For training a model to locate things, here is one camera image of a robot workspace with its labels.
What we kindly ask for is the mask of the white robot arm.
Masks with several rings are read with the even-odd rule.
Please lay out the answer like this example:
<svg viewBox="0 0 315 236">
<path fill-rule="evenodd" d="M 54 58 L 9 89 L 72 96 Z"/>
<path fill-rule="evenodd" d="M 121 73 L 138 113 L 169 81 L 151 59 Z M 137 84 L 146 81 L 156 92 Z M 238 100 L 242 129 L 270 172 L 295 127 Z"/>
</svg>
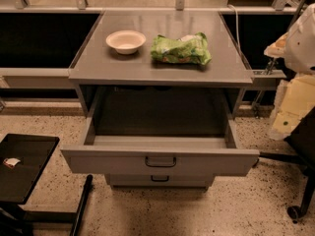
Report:
<svg viewBox="0 0 315 236">
<path fill-rule="evenodd" d="M 315 4 L 303 14 L 264 54 L 283 58 L 295 73 L 289 82 L 281 80 L 271 114 L 269 136 L 273 140 L 288 137 L 315 106 Z"/>
</svg>

